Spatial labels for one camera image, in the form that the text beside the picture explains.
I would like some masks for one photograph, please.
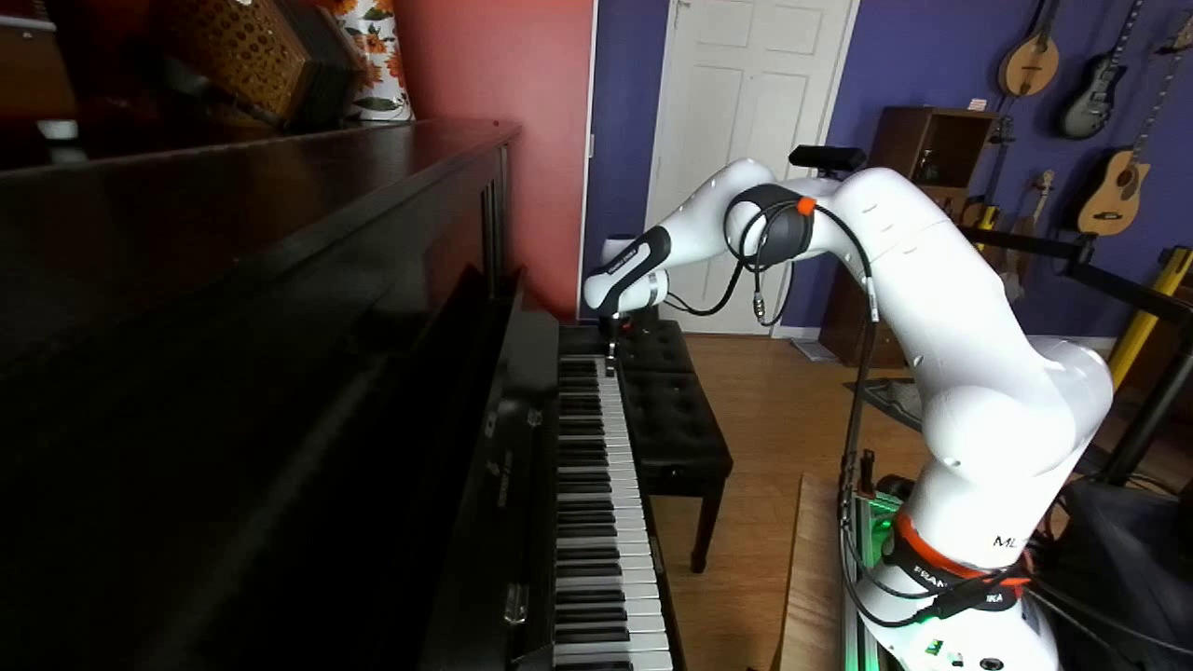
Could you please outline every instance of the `hardwood floor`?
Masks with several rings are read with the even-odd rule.
[[[798,486],[840,474],[854,369],[809,360],[780,338],[687,334],[687,348],[734,474],[703,573],[687,564],[698,498],[652,498],[670,605],[688,671],[764,671],[782,634]],[[925,457],[916,436],[879,410],[864,410],[862,449],[876,451],[876,474],[915,479]]]

